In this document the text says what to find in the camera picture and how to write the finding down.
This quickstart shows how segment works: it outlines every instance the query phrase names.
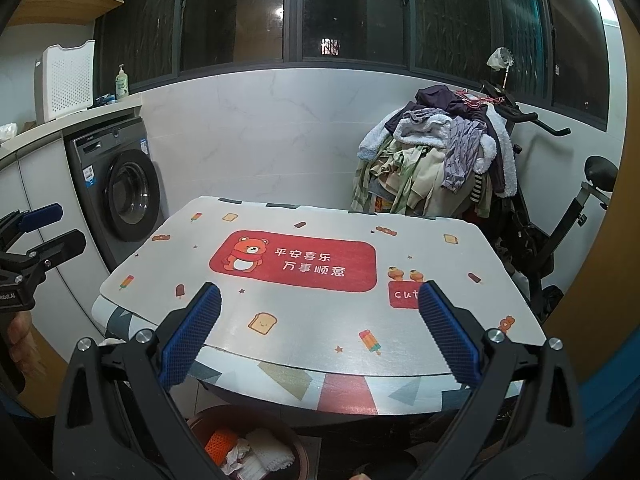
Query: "blue gripper pad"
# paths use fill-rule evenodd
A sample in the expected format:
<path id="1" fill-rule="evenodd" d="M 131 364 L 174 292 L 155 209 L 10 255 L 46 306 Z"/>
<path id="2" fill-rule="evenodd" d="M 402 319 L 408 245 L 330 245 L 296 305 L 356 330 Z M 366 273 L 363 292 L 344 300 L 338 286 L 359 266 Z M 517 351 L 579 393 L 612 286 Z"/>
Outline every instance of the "blue gripper pad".
<path id="1" fill-rule="evenodd" d="M 188 306 L 170 312 L 165 321 L 171 322 L 172 315 L 184 316 L 173 335 L 161 348 L 161 363 L 158 380 L 165 390 L 175 384 L 182 384 L 193 365 L 204 341 L 211 332 L 222 308 L 220 289 L 213 283 L 205 283 Z"/>
<path id="2" fill-rule="evenodd" d="M 21 233 L 30 233 L 45 225 L 53 224 L 62 218 L 62 206 L 51 204 L 25 213 L 18 224 Z"/>
<path id="3" fill-rule="evenodd" d="M 427 282 L 420 287 L 418 310 L 422 320 L 456 381 L 475 388 L 482 380 L 479 350 L 456 319 L 452 309 L 455 307 L 435 283 Z M 472 317 L 468 311 L 459 311 Z"/>

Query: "red sign with cute text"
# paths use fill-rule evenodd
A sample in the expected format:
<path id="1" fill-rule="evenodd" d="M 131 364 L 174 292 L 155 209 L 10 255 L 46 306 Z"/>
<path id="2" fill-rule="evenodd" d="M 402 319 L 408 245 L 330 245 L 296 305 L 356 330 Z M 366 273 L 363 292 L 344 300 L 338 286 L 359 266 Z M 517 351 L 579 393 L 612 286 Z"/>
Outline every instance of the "red sign with cute text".
<path id="1" fill-rule="evenodd" d="M 236 231 L 209 261 L 214 272 L 283 285 L 367 292 L 376 286 L 376 250 L 366 242 Z"/>
<path id="2" fill-rule="evenodd" d="M 393 308 L 418 308 L 421 282 L 389 282 L 389 304 Z"/>

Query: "white plastic basket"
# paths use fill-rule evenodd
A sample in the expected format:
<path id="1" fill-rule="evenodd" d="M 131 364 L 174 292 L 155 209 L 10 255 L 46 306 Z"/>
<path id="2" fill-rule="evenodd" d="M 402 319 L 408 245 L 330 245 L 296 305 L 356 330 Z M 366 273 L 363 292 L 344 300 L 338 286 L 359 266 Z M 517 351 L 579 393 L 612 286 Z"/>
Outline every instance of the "white plastic basket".
<path id="1" fill-rule="evenodd" d="M 94 46 L 50 46 L 36 62 L 34 94 L 38 124 L 85 110 L 94 103 Z"/>

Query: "metal screw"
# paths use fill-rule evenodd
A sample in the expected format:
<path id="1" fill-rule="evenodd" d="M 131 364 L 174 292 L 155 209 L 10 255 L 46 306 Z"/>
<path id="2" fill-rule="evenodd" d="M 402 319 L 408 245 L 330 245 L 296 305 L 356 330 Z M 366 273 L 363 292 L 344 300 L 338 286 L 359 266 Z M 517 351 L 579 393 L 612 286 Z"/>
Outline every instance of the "metal screw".
<path id="1" fill-rule="evenodd" d="M 551 348 L 553 348 L 554 350 L 562 350 L 564 344 L 562 344 L 562 341 L 557 337 L 552 337 L 549 340 L 549 346 L 551 346 Z"/>
<path id="2" fill-rule="evenodd" d="M 136 334 L 136 341 L 139 343 L 148 343 L 149 341 L 151 341 L 151 338 L 153 336 L 153 331 L 149 330 L 148 328 L 143 328 Z"/>
<path id="3" fill-rule="evenodd" d="M 494 343 L 501 343 L 504 341 L 504 332 L 497 328 L 491 328 L 486 331 L 486 336 Z"/>
<path id="4" fill-rule="evenodd" d="M 78 344 L 76 346 L 78 347 L 79 351 L 85 352 L 89 348 L 91 348 L 91 340 L 88 337 L 83 337 L 80 341 L 78 341 Z"/>

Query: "table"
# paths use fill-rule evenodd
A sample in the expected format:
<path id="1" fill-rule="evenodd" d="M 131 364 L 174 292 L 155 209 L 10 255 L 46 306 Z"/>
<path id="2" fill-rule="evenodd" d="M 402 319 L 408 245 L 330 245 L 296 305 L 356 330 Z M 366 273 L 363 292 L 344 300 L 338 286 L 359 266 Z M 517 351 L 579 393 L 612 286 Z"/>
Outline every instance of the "table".
<path id="1" fill-rule="evenodd" d="M 223 307 L 192 369 L 201 380 L 326 412 L 436 412 L 468 392 L 418 314 L 426 279 L 484 328 L 502 322 L 512 340 L 544 343 L 472 224 L 214 197 L 187 204 L 121 264 L 93 315 L 128 338 L 212 281 Z"/>

